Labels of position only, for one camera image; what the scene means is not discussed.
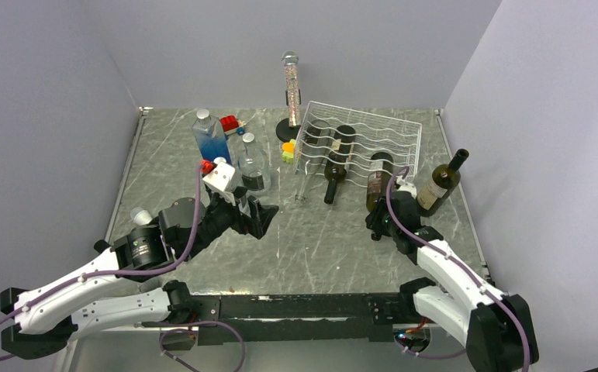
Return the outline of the green wine bottle brown label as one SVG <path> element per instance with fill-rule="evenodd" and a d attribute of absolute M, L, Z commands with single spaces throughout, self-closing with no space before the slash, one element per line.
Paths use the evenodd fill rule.
<path fill-rule="evenodd" d="M 371 157 L 370 173 L 367 180 L 365 206 L 372 212 L 378 200 L 385 194 L 386 187 L 393 174 L 392 155 L 383 151 Z"/>

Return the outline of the clear glass wine bottle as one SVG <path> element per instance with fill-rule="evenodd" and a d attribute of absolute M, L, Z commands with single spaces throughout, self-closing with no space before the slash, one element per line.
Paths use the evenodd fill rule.
<path fill-rule="evenodd" d="M 306 189 L 325 159 L 331 137 L 330 130 L 329 123 L 321 119 L 314 119 L 304 130 L 298 162 L 303 179 L 295 194 L 295 200 L 298 202 L 306 200 Z"/>

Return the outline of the dark green wine bottle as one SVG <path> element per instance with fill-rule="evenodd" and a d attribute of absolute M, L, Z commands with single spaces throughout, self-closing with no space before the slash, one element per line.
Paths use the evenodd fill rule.
<path fill-rule="evenodd" d="M 327 190 L 323 201 L 327 205 L 334 203 L 337 186 L 347 176 L 347 162 L 350 159 L 351 149 L 356 137 L 355 129 L 349 125 L 340 125 L 335 131 L 324 168 L 324 177 L 327 179 Z"/>

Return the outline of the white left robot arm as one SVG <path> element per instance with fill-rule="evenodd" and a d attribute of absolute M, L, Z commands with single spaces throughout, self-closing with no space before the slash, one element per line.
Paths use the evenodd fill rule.
<path fill-rule="evenodd" d="M 13 324 L 1 331 L 1 347 L 10 356 L 35 360 L 104 329 L 199 320 L 208 307 L 179 281 L 129 297 L 114 292 L 174 270 L 226 231 L 260 239 L 278 210 L 253 196 L 228 202 L 213 195 L 208 205 L 180 198 L 115 242 L 98 241 L 97 257 L 66 276 L 35 290 L 4 290 L 1 310 Z"/>

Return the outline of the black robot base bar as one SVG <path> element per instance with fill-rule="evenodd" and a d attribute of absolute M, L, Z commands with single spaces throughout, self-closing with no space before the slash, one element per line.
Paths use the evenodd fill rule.
<path fill-rule="evenodd" d="M 187 322 L 200 346 L 231 341 L 225 323 L 246 342 L 366 339 L 391 343 L 399 334 L 426 335 L 430 321 L 395 292 L 355 294 L 194 295 Z"/>

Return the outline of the clear bottle dark label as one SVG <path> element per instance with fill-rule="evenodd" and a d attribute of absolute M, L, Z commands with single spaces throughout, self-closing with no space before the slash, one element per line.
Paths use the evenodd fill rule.
<path fill-rule="evenodd" d="M 265 195 L 271 188 L 268 156 L 253 133 L 241 137 L 243 147 L 237 153 L 237 167 L 243 186 L 252 195 Z"/>

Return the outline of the tall blue square bottle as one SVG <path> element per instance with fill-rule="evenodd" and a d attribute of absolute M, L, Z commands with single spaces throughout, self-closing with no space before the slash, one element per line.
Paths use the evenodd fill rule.
<path fill-rule="evenodd" d="M 217 157 L 222 157 L 228 164 L 233 163 L 222 123 L 208 109 L 196 111 L 192 131 L 203 160 L 214 161 Z"/>

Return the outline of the yellow green toy blocks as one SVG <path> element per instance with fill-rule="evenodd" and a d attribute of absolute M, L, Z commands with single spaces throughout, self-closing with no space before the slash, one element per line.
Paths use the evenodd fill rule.
<path fill-rule="evenodd" d="M 287 164 L 293 164 L 295 159 L 296 140 L 291 139 L 282 144 L 282 161 Z"/>

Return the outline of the black microphone stand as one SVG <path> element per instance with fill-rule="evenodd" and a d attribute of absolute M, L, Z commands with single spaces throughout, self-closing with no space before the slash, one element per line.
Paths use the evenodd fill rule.
<path fill-rule="evenodd" d="M 297 89 L 292 94 L 293 98 L 290 98 L 289 91 L 285 91 L 286 105 L 288 106 L 288 116 L 284 119 L 281 119 L 275 128 L 276 136 L 283 143 L 289 142 L 290 140 L 295 140 L 299 135 L 302 125 L 301 91 Z"/>

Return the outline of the red toy block car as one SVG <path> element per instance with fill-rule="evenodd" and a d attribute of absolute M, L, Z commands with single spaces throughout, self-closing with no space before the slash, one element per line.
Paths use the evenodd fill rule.
<path fill-rule="evenodd" d="M 221 126 L 226 138 L 234 135 L 245 134 L 244 124 L 235 115 L 227 115 L 220 119 Z"/>

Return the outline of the white handheld microphone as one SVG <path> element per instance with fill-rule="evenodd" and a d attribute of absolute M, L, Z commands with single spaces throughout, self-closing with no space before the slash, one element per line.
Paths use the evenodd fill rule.
<path fill-rule="evenodd" d="M 136 226 L 146 226 L 154 219 L 146 209 L 141 207 L 133 208 L 130 211 L 130 218 Z"/>

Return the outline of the glitter microphone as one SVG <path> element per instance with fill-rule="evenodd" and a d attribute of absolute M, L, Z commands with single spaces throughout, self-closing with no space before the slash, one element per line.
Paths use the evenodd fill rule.
<path fill-rule="evenodd" d="M 292 128 L 299 127 L 301 124 L 298 61 L 298 55 L 292 50 L 288 50 L 283 54 L 282 63 L 285 71 L 286 102 L 288 106 L 289 126 Z"/>

